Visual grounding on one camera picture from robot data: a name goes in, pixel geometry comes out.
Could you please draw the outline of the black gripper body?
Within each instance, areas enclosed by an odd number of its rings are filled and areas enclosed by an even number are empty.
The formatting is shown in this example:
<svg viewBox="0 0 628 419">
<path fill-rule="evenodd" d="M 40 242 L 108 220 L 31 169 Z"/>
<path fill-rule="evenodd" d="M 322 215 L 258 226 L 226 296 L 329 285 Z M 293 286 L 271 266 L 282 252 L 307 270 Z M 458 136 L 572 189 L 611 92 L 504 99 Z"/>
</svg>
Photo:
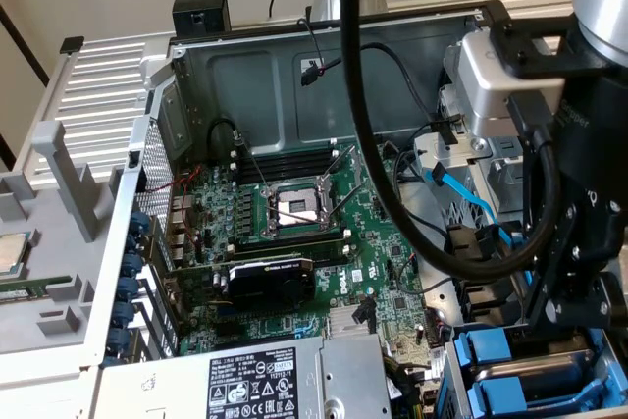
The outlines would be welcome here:
<svg viewBox="0 0 628 419">
<path fill-rule="evenodd" d="M 619 242 L 627 225 L 627 80 L 568 79 L 558 108 L 560 206 L 579 236 Z"/>
</svg>

